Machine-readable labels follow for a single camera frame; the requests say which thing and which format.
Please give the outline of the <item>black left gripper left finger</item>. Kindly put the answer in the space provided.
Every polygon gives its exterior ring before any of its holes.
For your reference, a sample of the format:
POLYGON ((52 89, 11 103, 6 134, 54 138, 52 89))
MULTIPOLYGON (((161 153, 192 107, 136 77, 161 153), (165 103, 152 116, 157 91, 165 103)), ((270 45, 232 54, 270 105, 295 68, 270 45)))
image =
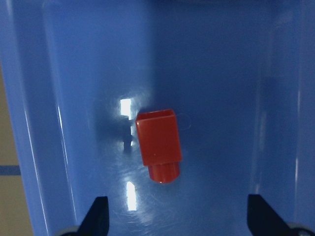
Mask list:
POLYGON ((82 221, 77 236, 106 236, 109 232, 108 197, 96 197, 82 221))

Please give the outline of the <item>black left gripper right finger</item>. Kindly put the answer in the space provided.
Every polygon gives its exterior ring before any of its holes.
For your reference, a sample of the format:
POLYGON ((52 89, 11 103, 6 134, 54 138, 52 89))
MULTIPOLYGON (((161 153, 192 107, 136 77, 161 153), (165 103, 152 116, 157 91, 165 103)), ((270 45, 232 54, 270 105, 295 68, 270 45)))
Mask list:
POLYGON ((248 195, 247 226, 253 236, 290 235, 290 227, 258 194, 248 195))

